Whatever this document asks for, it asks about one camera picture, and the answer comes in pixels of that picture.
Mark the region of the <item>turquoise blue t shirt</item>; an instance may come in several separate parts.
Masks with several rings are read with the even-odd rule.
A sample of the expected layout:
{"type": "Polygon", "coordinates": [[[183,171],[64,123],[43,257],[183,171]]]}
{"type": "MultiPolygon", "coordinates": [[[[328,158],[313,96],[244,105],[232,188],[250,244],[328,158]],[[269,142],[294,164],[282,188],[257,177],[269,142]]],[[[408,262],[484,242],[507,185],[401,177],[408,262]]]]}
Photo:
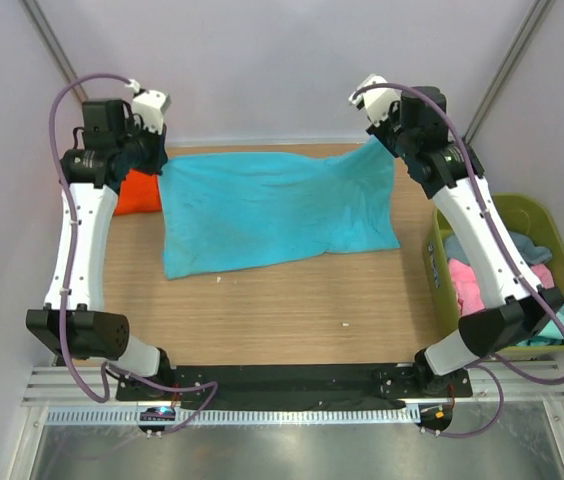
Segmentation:
{"type": "Polygon", "coordinates": [[[395,159],[375,139],[323,159],[283,152],[181,155],[158,178],[163,271],[174,280],[392,250],[395,159]]]}

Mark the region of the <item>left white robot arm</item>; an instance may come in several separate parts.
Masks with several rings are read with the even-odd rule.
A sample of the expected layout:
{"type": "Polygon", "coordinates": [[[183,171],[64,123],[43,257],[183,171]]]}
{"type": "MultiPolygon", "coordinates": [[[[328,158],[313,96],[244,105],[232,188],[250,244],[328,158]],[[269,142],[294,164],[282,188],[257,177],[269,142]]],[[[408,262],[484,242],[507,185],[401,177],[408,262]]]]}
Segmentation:
{"type": "Polygon", "coordinates": [[[174,376],[164,354],[130,333],[128,319],[105,310],[103,267],[122,182],[131,171],[158,174],[167,161],[164,115],[170,97],[142,91],[132,101],[83,103],[83,124],[60,161],[69,190],[54,274],[44,303],[26,315],[27,329],[49,350],[68,345],[74,359],[108,360],[139,378],[151,399],[166,398],[174,376]]]}

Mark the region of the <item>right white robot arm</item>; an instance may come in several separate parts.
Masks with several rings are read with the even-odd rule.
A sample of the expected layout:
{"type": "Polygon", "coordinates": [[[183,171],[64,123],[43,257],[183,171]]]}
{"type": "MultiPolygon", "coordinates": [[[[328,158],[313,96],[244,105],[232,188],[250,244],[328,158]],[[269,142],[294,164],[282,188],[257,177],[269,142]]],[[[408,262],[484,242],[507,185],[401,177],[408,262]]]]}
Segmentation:
{"type": "Polygon", "coordinates": [[[545,287],[517,251],[481,165],[446,113],[442,92],[376,79],[350,101],[366,113],[368,133],[404,161],[444,215],[480,289],[482,309],[462,316],[452,333],[417,354],[416,390],[434,396],[449,376],[540,335],[548,325],[564,339],[558,317],[564,297],[558,288],[545,287]]]}

